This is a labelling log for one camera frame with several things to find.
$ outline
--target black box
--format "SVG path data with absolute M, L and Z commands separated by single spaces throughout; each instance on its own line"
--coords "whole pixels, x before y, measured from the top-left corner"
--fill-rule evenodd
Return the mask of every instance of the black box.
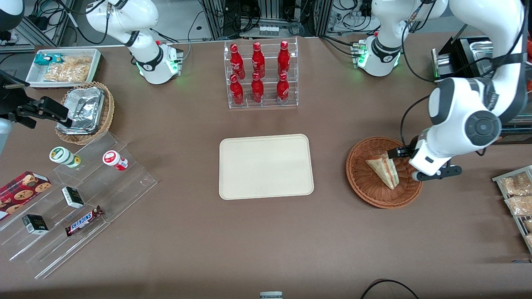
M 75 207 L 76 209 L 81 209 L 84 205 L 83 199 L 77 189 L 72 187 L 64 187 L 62 190 L 63 197 L 66 200 L 66 204 Z
M 30 234 L 44 235 L 48 232 L 48 227 L 44 223 L 44 219 L 39 215 L 27 214 L 22 217 L 22 222 Z

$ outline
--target snickers bar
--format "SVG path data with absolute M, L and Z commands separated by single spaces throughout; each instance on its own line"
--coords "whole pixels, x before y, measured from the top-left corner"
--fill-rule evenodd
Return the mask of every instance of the snickers bar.
M 101 214 L 103 214 L 102 208 L 100 206 L 97 206 L 95 209 L 90 211 L 87 215 L 83 216 L 80 220 L 74 222 L 74 224 L 72 224 L 70 227 L 65 228 L 66 235 L 69 237 L 72 236 L 74 232 L 82 229 L 83 227 L 85 227 L 87 224 L 89 224 L 91 221 L 96 219 Z

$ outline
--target clear acrylic rack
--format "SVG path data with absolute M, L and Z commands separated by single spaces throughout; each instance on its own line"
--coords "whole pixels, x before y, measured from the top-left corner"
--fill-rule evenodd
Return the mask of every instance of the clear acrylic rack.
M 102 156 L 108 150 L 115 150 L 128 160 L 125 171 L 103 164 Z M 129 154 L 126 144 L 109 132 L 76 154 L 81 157 L 77 168 L 59 165 L 47 175 L 52 183 L 47 192 L 0 222 L 4 253 L 10 261 L 26 262 L 35 279 L 50 275 L 157 184 Z M 78 190 L 85 203 L 82 209 L 67 205 L 61 192 L 65 186 Z M 65 228 L 98 205 L 104 214 L 68 237 Z M 49 232 L 41 236 L 29 234 L 22 223 L 26 214 L 41 215 Z
M 277 103 L 277 82 L 279 82 L 279 74 L 277 73 L 277 56 L 279 55 L 281 41 L 286 40 L 288 42 L 288 51 L 290 52 L 290 71 L 288 72 L 287 81 L 289 83 L 288 89 L 288 102 L 284 105 Z M 253 94 L 251 90 L 253 64 L 251 57 L 253 56 L 253 42 L 259 41 L 261 43 L 261 50 L 264 54 L 264 60 L 266 63 L 266 76 L 262 78 L 264 83 L 264 101 L 261 104 L 257 104 L 253 101 Z M 231 90 L 229 88 L 231 82 L 229 76 L 232 74 L 231 69 L 231 51 L 229 46 L 236 44 L 238 51 L 244 59 L 244 70 L 246 77 L 240 81 L 244 89 L 244 105 L 237 106 L 232 100 Z M 245 108 L 282 108 L 282 107 L 294 107 L 299 104 L 298 93 L 298 49 L 297 38 L 275 38 L 275 39 L 260 39 L 260 40 L 233 40 L 227 41 L 224 44 L 223 62 L 226 71 L 226 85 L 227 85 L 227 99 L 230 109 L 245 109 Z

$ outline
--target white tray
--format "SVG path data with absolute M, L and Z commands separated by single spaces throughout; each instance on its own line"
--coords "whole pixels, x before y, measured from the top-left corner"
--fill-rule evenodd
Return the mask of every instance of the white tray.
M 311 194 L 309 139 L 303 134 L 224 139 L 219 188 L 224 200 Z
M 44 74 L 46 74 L 46 71 L 48 70 L 48 66 L 39 65 L 39 64 L 32 62 L 30 71 L 28 72 L 28 76 L 26 77 L 26 82 L 30 83 L 30 86 L 33 88 L 65 88 L 65 87 L 79 86 L 84 83 L 92 82 L 96 74 L 96 69 L 98 68 L 98 62 L 100 60 L 100 57 L 102 56 L 100 51 L 94 48 L 47 49 L 47 50 L 37 51 L 36 55 L 40 53 L 45 53 L 45 54 L 46 53 L 51 53 L 51 54 L 59 53 L 59 54 L 63 54 L 66 56 L 89 56 L 89 57 L 92 57 L 93 60 L 90 63 L 89 74 L 87 76 L 87 80 L 81 83 L 45 81 Z

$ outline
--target small box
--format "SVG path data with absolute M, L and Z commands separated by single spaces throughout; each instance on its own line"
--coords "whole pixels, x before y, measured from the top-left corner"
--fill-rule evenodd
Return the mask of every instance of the small box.
M 0 220 L 27 204 L 39 193 L 50 188 L 48 178 L 26 171 L 0 188 Z
M 83 207 L 84 202 L 77 189 L 67 186 L 61 189 L 61 191 L 63 192 L 67 205 L 75 207 L 76 209 L 81 209 Z
M 42 216 L 27 214 L 22 217 L 22 222 L 30 234 L 44 235 L 48 232 L 48 227 Z

